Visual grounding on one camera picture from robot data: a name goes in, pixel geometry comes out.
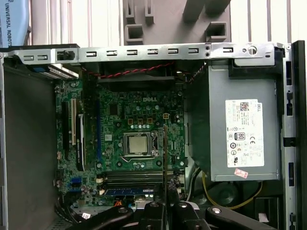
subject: white label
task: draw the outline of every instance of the white label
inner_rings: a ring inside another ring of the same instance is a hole
[[[264,166],[262,103],[227,100],[227,167]]]
[[[88,213],[83,213],[82,214],[82,217],[84,218],[84,219],[89,219],[90,217],[91,217],[91,214],[88,214]]]

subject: blue connector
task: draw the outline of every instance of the blue connector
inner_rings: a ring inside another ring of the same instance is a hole
[[[81,183],[82,178],[81,177],[73,177],[73,178],[71,178],[71,182],[72,183]]]

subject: barcode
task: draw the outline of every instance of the barcode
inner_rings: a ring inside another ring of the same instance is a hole
[[[249,111],[249,103],[248,102],[241,102],[240,103],[240,111]]]

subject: blue pcie slot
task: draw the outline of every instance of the blue pcie slot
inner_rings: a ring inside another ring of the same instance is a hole
[[[82,178],[81,177],[73,177],[73,178],[71,178],[71,182],[72,183],[81,183]]]
[[[143,188],[123,188],[123,189],[108,189],[106,196],[131,196],[131,195],[151,195],[154,194],[153,189]]]
[[[101,121],[100,121],[100,101],[96,101],[97,107],[97,158],[100,162],[102,162],[101,157]]]

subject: red sticker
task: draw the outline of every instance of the red sticker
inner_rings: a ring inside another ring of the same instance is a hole
[[[240,176],[240,177],[246,179],[248,177],[248,172],[240,170],[240,169],[236,169],[235,170],[235,175]]]

